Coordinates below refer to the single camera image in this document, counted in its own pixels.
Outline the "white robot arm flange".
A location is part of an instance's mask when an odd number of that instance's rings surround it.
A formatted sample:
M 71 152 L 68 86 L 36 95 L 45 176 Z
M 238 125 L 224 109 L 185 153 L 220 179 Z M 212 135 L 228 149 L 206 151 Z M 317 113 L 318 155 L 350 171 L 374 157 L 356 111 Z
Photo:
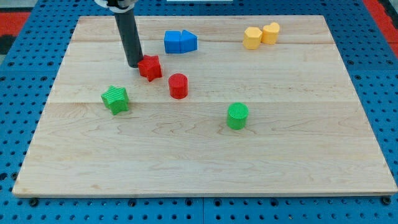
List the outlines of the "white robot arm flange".
M 136 2 L 137 0 L 95 0 L 100 7 L 119 14 L 133 9 Z

